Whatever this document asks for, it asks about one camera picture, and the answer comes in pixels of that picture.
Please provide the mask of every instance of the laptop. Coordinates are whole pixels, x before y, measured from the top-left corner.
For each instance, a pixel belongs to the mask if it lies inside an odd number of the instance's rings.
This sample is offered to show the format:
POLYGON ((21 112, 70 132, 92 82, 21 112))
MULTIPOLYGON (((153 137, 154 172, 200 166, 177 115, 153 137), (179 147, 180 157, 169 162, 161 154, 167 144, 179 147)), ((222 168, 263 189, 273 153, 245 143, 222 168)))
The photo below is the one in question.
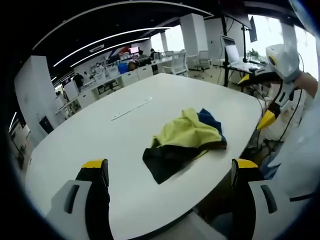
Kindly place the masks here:
POLYGON ((232 67, 245 72, 250 72, 249 71, 250 68, 257 68, 257 69, 260 68, 260 66, 256 64, 242 61, 242 59, 239 56, 236 42, 233 38, 222 35, 222 39, 224 42, 226 54, 228 54, 228 58, 229 58, 230 64, 228 65, 228 67, 232 67))

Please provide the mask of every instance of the conference table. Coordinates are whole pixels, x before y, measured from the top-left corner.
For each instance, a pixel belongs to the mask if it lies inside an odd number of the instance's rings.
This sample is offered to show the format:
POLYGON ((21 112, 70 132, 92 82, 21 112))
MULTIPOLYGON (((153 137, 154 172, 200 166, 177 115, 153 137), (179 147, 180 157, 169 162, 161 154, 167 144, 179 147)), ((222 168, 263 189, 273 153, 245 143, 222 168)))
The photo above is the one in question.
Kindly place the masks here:
POLYGON ((115 240, 144 236, 183 216, 216 187, 245 149, 260 116, 252 96, 159 73, 94 102, 51 132, 32 152, 25 189, 46 216, 52 197, 84 163, 106 158, 112 235, 115 240), (205 108, 221 122, 227 149, 211 150, 157 184, 143 153, 153 135, 189 107, 205 108))

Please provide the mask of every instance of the ceiling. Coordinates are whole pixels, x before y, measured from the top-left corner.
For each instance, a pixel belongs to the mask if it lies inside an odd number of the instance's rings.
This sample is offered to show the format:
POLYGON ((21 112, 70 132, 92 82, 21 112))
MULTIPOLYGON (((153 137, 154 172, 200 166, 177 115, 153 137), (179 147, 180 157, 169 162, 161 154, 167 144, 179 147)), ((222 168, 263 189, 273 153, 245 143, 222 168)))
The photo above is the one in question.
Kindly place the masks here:
MULTIPOLYGON (((12 80, 30 55, 46 56, 51 77, 58 76, 59 78, 71 70, 70 66, 72 64, 90 55, 89 49, 101 44, 104 44, 104 47, 107 48, 136 40, 147 31, 129 33, 96 43, 53 67, 56 62, 68 54, 102 38, 131 30, 157 27, 168 20, 171 21, 161 26, 173 27, 179 24, 179 17, 189 13, 200 14, 204 17, 209 17, 210 14, 213 14, 214 17, 220 16, 218 4, 215 0, 165 1, 174 4, 163 4, 159 1, 127 1, 126 4, 103 7, 88 12, 71 21, 67 20, 85 11, 121 2, 121 0, 22 1, 19 2, 19 7, 16 6, 17 2, 11 1, 8 3, 8 9, 2 9, 2 11, 5 11, 5 15, 9 16, 3 29, 6 40, 4 69, 7 79, 11 80, 9 87, 13 88, 12 80), (191 6, 208 13, 177 4, 191 6), (48 35, 32 50, 44 36, 59 25, 62 26, 48 35)), ((279 14, 279 11, 262 10, 263 8, 257 6, 259 4, 264 6, 274 4, 292 11, 287 0, 251 0, 245 2, 246 5, 248 3, 247 10, 251 14, 259 13, 259 11, 266 14, 277 12, 279 14)), ((160 31, 155 30, 144 37, 150 37, 160 31)))

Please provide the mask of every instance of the yellow cloth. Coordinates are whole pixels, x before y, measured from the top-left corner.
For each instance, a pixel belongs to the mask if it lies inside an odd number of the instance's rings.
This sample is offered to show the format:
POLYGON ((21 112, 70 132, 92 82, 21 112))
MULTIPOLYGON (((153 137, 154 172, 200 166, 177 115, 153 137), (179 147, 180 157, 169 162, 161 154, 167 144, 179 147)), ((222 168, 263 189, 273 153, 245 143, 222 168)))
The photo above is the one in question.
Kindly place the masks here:
POLYGON ((207 143, 221 142, 222 136, 212 126, 199 121, 193 108, 182 110, 182 116, 168 122, 159 135, 152 139, 152 147, 173 145, 199 148, 207 143))

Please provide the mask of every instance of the white table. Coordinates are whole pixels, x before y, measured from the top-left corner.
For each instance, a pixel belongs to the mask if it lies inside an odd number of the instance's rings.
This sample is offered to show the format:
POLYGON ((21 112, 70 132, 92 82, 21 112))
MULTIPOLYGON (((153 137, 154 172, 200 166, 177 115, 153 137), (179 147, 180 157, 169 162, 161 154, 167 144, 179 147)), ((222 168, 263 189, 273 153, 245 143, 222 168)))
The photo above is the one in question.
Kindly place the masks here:
POLYGON ((51 132, 32 152, 26 191, 46 215, 51 198, 85 162, 107 158, 112 235, 115 240, 139 237, 176 220, 210 193, 244 150, 260 116, 252 96, 160 73, 96 101, 51 132), (142 160, 144 150, 188 107, 205 108, 222 123, 227 149, 208 152, 159 185, 142 160))

